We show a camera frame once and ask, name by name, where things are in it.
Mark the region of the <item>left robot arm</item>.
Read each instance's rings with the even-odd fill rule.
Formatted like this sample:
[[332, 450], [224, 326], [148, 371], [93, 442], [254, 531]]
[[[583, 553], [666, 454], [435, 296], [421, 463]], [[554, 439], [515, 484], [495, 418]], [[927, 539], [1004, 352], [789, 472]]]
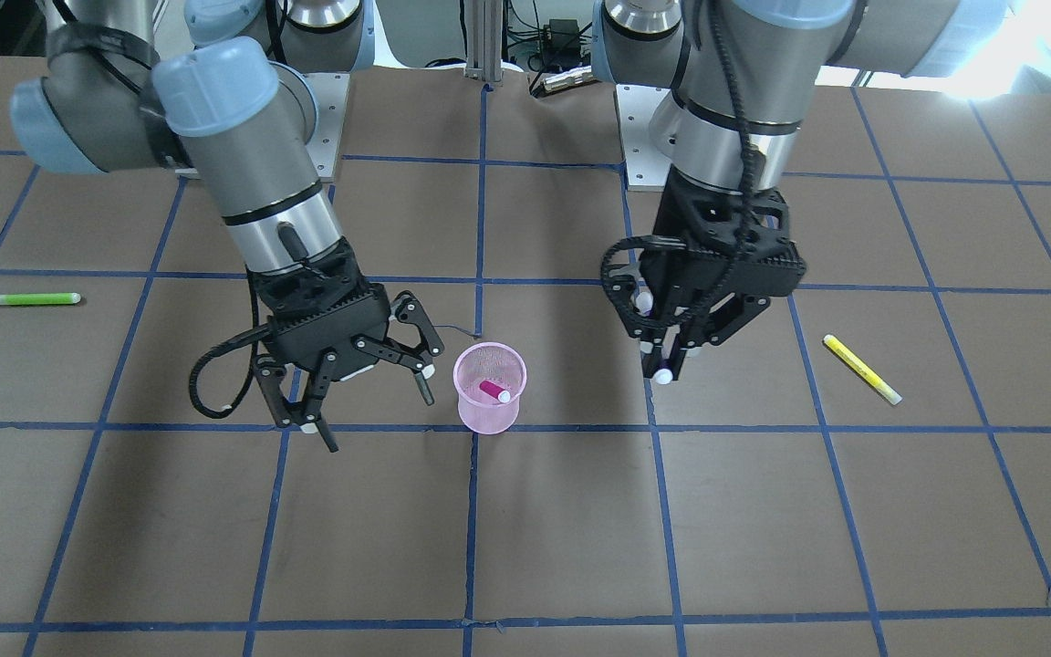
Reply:
[[806, 273], [777, 190], [822, 67], [947, 78], [1004, 1], [599, 1], [593, 74], [666, 89], [650, 134], [669, 167], [653, 230], [602, 255], [600, 283], [642, 373], [679, 379]]

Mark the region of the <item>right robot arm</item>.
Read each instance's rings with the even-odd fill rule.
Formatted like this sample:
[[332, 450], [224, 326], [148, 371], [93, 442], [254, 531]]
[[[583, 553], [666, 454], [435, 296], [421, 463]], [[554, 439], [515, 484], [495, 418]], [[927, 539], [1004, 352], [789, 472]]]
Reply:
[[289, 64], [276, 1], [188, 1], [193, 49], [161, 58], [151, 1], [47, 1], [49, 74], [17, 84], [11, 124], [53, 173], [192, 168], [245, 262], [252, 326], [205, 352], [187, 383], [224, 419], [257, 384], [276, 427], [338, 449], [322, 403], [383, 361], [427, 406], [444, 353], [421, 301], [389, 297], [359, 269], [308, 144], [320, 104]]

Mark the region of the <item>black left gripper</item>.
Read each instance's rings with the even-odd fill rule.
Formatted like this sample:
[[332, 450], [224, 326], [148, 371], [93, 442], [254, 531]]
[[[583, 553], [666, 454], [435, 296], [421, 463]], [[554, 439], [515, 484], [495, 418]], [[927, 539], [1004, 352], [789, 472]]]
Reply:
[[[712, 190], [676, 168], [663, 188], [653, 233], [624, 237], [600, 262], [600, 285], [631, 338], [643, 377], [662, 355], [672, 379], [704, 346], [718, 346], [788, 297], [806, 273], [791, 237], [791, 212], [775, 187], [751, 199]], [[653, 295], [645, 317], [635, 308]]]

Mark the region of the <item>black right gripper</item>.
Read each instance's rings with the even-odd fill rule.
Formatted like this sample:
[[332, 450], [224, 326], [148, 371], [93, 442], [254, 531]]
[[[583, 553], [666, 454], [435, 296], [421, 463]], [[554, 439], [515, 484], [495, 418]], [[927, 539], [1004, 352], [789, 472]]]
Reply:
[[271, 311], [255, 330], [265, 353], [252, 374], [276, 427], [316, 433], [337, 453], [322, 403], [332, 384], [382, 361], [411, 371], [426, 406], [435, 404], [429, 379], [444, 342], [423, 302], [410, 291], [390, 299], [362, 274], [346, 240], [288, 273], [253, 273], [250, 282]]

